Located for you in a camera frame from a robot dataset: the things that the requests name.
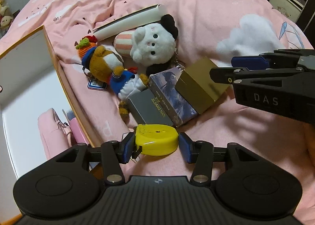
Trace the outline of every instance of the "open white box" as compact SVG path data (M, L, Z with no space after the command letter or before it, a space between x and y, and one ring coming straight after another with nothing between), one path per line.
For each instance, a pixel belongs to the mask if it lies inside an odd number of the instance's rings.
M92 146L100 137L90 126L51 46L44 26L0 55L0 222L19 214L16 180L46 161L37 118L54 108L74 111Z

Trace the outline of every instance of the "yellow tape measure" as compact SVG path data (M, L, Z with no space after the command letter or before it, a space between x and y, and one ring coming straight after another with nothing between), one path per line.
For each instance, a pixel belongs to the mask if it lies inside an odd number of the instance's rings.
M137 126L135 143L142 146L142 154L164 156L176 151L178 133L175 128L163 124L140 124Z

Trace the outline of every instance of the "pink pouch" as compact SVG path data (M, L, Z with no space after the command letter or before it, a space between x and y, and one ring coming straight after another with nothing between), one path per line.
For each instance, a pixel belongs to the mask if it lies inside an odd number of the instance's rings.
M72 146L71 129L60 121L53 108L38 117L38 129L47 159Z

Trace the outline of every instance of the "bed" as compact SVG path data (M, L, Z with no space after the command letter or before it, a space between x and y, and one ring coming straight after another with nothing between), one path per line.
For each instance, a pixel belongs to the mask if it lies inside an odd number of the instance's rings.
M313 48L302 31L267 0L30 0L0 40L0 53L44 24L71 87L102 141L120 140L136 122L132 116L126 124L121 120L119 100L110 90L87 88L75 42L96 27L153 4L164 4L174 17L179 29L179 59L186 65L207 56L218 66L230 66L236 55ZM295 217L304 224L315 224L315 133L309 125L240 106L229 89L215 106L180 131L218 147L240 143L292 173L303 187ZM122 169L126 176L190 178L193 166L185 164L177 150L164 157L142 156ZM223 169L215 165L213 179Z

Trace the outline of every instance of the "black plush ear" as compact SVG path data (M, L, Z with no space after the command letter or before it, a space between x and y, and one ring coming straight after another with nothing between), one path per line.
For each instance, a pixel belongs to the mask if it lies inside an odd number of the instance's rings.
M170 67L170 64L171 60L167 61L164 64L153 64L146 69L145 73L149 77L152 74L167 70Z
M176 40L178 37L178 29L175 26L174 18L168 14L164 15L162 16L160 23L165 28L165 30L172 34L174 40Z

